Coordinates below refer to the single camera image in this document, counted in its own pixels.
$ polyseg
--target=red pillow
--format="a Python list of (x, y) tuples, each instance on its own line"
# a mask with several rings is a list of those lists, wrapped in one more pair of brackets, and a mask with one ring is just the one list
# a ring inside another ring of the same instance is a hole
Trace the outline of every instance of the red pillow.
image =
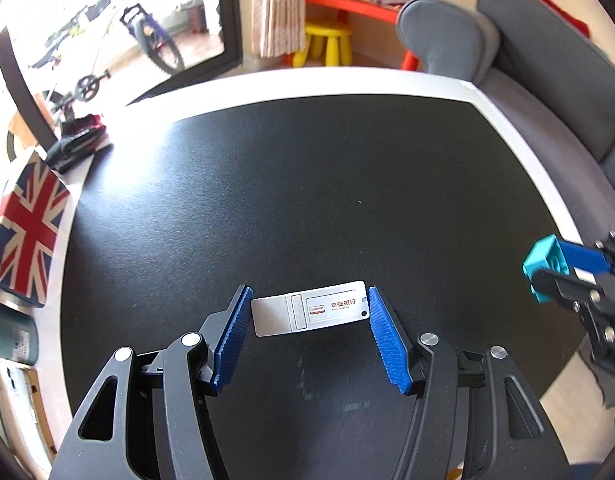
[(556, 12), (558, 12), (562, 17), (564, 17), (571, 25), (574, 25), (582, 35), (586, 38), (590, 37), (590, 27), (587, 26), (587, 23), (582, 22), (581, 20), (577, 20), (574, 16), (565, 12), (561, 7), (557, 6), (552, 0), (541, 0), (548, 7), (551, 7)]

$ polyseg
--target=table surface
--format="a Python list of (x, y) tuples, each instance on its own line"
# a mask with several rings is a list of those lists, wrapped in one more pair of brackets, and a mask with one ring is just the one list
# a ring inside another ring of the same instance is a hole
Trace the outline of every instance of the table surface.
[[(267, 72), (139, 103), (115, 129), (66, 255), (73, 410), (115, 349), (166, 347), (240, 283), (255, 297), (379, 285), (406, 326), (459, 349), (505, 346), (538, 394), (581, 340), (575, 316), (537, 304), (521, 271), (538, 238), (560, 230), (576, 241), (572, 219), (470, 84), (380, 69)], [(393, 474), (414, 403), (389, 384), (361, 321), (251, 330), (210, 415), (233, 478), (377, 479)]]
[(367, 0), (306, 0), (309, 4), (315, 4), (332, 9), (347, 10), (357, 14), (363, 14), (382, 22), (396, 24), (396, 17), (399, 9), (379, 4), (374, 4)]

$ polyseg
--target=window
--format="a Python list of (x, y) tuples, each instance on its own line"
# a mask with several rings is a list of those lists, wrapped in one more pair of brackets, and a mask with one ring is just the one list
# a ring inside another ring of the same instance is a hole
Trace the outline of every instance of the window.
[(56, 135), (75, 116), (211, 79), (242, 60), (238, 0), (2, 0), (0, 23), (14, 70)]

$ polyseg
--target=teal gripper part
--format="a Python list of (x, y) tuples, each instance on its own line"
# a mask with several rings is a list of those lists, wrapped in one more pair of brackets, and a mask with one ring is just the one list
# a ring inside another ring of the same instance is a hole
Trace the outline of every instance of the teal gripper part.
[[(570, 273), (556, 235), (550, 235), (536, 242), (523, 262), (523, 273), (530, 280), (539, 269), (550, 269), (561, 274)], [(539, 303), (546, 303), (551, 299), (549, 296), (534, 290), (533, 286), (530, 285), (530, 288)]]

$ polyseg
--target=yellow stool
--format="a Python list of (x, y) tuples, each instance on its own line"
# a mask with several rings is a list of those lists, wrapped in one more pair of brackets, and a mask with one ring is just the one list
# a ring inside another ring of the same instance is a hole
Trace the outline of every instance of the yellow stool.
[(301, 68), (306, 63), (308, 51), (313, 58), (318, 58), (323, 52), (323, 42), (327, 38), (325, 46), (325, 66), (351, 65), (350, 35), (352, 29), (347, 23), (341, 22), (307, 22), (306, 23), (306, 47), (294, 53), (292, 66)]

